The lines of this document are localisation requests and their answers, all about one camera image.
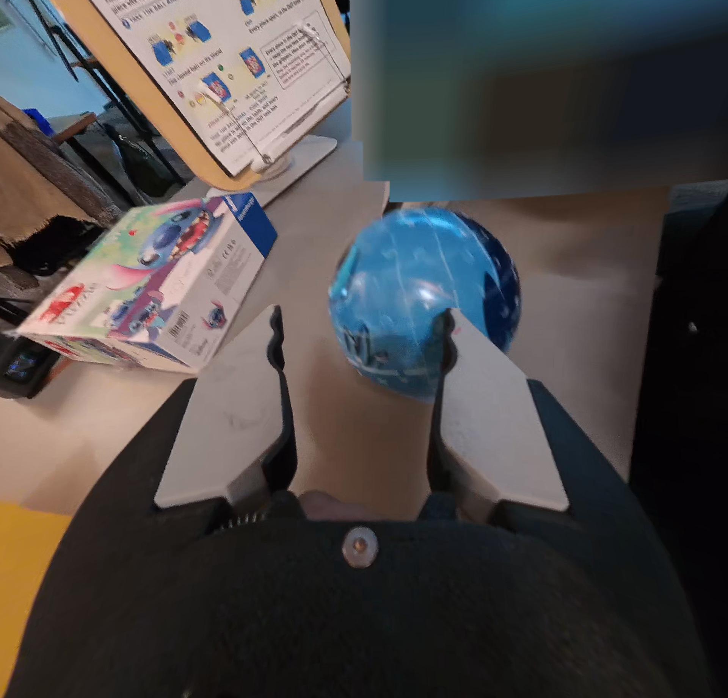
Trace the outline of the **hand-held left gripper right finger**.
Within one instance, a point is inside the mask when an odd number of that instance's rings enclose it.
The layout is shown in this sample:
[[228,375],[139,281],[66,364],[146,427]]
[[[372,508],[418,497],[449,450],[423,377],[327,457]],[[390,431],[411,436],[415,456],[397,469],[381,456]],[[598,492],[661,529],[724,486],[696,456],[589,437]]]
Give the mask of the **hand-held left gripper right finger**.
[[457,309],[442,315],[427,477],[465,519],[491,519],[503,504],[570,507],[528,379]]

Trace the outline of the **blue puzzle ball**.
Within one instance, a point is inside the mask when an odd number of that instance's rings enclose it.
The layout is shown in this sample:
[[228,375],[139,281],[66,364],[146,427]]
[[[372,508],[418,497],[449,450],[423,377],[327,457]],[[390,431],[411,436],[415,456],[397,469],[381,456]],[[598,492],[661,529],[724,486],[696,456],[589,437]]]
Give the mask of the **blue puzzle ball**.
[[521,284],[501,242],[443,208],[404,208],[365,227],[328,289],[328,312],[349,364],[396,394],[432,401],[443,314],[460,310],[502,352],[521,319]]

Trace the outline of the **black electronic device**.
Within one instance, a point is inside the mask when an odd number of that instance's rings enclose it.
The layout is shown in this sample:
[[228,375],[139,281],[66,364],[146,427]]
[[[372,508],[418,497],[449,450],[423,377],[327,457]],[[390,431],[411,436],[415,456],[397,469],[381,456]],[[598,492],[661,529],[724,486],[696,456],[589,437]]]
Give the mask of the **black electronic device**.
[[29,400],[46,385],[60,355],[41,344],[1,334],[1,398]]

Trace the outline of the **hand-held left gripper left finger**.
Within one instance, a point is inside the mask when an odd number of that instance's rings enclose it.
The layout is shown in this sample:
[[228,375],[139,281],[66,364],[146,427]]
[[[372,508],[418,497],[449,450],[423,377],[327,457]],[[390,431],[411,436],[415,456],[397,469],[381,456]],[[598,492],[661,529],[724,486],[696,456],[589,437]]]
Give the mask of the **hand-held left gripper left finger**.
[[196,379],[162,474],[160,509],[223,499],[261,510],[297,470],[282,310],[268,306]]

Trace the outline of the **yellow plastic bin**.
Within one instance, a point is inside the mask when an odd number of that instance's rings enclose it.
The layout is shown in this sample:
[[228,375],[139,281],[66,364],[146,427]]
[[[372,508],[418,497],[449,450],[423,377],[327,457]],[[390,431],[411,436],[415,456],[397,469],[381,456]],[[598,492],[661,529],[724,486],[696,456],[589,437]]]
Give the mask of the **yellow plastic bin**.
[[71,517],[1,504],[1,647],[13,657],[42,579]]

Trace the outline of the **brown rough cloth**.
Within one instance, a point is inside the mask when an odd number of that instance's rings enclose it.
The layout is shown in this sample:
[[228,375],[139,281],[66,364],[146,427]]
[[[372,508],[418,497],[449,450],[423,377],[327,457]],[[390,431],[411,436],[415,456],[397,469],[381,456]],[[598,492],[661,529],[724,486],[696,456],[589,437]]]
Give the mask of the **brown rough cloth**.
[[56,217],[112,227],[122,211],[24,112],[1,98],[1,241],[12,246]]

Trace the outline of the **printed puzzle box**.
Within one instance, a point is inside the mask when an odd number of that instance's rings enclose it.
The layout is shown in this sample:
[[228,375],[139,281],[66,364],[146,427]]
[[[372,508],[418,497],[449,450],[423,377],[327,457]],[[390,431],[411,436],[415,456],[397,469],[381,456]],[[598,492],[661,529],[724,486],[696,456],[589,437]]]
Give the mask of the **printed puzzle box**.
[[14,333],[79,362],[196,374],[277,237],[251,192],[133,208]]

